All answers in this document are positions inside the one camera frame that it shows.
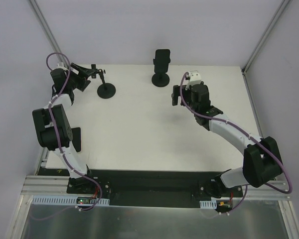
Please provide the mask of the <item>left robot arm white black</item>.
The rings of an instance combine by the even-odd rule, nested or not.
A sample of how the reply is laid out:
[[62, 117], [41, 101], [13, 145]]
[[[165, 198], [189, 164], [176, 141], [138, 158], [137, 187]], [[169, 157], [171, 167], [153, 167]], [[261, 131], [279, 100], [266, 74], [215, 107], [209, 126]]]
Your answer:
[[69, 172], [69, 186], [78, 187], [83, 193], [92, 193], [95, 181], [92, 172], [80, 158], [81, 128], [72, 128], [66, 110], [74, 103], [74, 90], [84, 91], [91, 81], [89, 77], [97, 74], [97, 69], [90, 69], [70, 64], [67, 69], [63, 64], [50, 71], [53, 80], [52, 97], [49, 103], [32, 111], [33, 122], [40, 146], [57, 155]]

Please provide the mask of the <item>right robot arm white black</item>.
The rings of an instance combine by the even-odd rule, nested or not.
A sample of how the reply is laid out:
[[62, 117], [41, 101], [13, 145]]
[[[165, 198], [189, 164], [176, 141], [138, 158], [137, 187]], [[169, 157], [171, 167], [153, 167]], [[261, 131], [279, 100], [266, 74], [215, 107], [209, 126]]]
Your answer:
[[204, 184], [205, 193], [214, 198], [228, 195], [236, 186], [255, 188], [282, 174], [282, 159], [277, 142], [270, 136], [250, 135], [231, 123], [228, 117], [211, 104], [209, 90], [204, 83], [190, 87], [175, 85], [172, 105], [188, 106], [196, 122], [233, 145], [243, 155], [243, 165], [228, 169]]

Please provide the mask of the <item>black phone stand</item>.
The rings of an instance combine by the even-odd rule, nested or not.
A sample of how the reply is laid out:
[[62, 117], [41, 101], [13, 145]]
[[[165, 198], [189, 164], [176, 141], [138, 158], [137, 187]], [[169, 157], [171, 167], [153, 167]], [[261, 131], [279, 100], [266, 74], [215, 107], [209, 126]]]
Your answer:
[[167, 73], [154, 73], [151, 82], [156, 87], [165, 87], [169, 84], [170, 78]]
[[113, 84], [105, 82], [105, 73], [103, 69], [97, 69], [96, 64], [91, 64], [91, 69], [94, 70], [94, 73], [91, 75], [92, 79], [96, 79], [99, 75], [102, 84], [97, 88], [97, 94], [102, 99], [109, 99], [113, 97], [116, 93], [116, 88]]

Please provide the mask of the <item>black smartphone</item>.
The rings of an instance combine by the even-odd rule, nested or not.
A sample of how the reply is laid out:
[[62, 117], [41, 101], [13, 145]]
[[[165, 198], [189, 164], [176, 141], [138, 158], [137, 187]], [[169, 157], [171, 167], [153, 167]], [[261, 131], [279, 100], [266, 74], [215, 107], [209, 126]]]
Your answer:
[[153, 59], [155, 73], [167, 73], [170, 64], [170, 50], [157, 49], [155, 51], [155, 58]]

